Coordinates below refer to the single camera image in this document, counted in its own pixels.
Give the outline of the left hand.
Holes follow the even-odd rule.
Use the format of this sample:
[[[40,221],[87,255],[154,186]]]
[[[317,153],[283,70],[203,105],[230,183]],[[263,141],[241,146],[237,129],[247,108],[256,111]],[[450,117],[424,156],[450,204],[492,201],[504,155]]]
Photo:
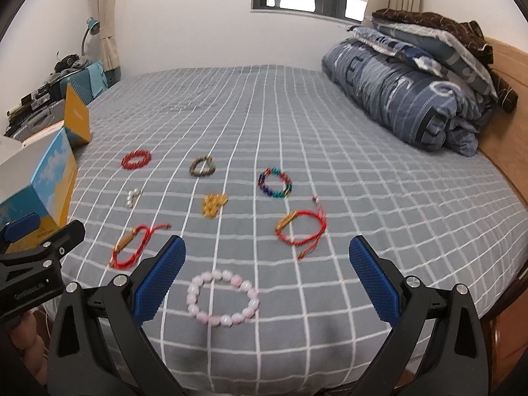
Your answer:
[[[35,315],[28,311],[20,318],[10,332],[14,346],[21,351],[21,359],[29,373],[41,384],[48,382],[48,360],[45,355],[45,343],[38,334]]]

